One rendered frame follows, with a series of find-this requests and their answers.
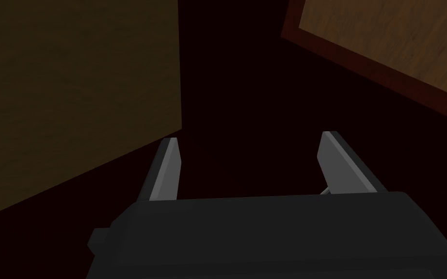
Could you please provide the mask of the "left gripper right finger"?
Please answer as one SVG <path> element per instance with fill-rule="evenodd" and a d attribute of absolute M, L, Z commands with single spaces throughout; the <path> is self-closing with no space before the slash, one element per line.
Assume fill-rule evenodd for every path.
<path fill-rule="evenodd" d="M 316 157 L 327 184 L 322 194 L 387 191 L 386 187 L 336 131 L 322 133 Z"/>

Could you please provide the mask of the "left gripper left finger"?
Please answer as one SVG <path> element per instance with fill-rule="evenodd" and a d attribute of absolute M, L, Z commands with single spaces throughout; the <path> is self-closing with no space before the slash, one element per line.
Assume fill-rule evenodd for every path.
<path fill-rule="evenodd" d="M 177 138 L 163 138 L 137 201 L 170 201 L 177 199 L 181 156 Z"/>

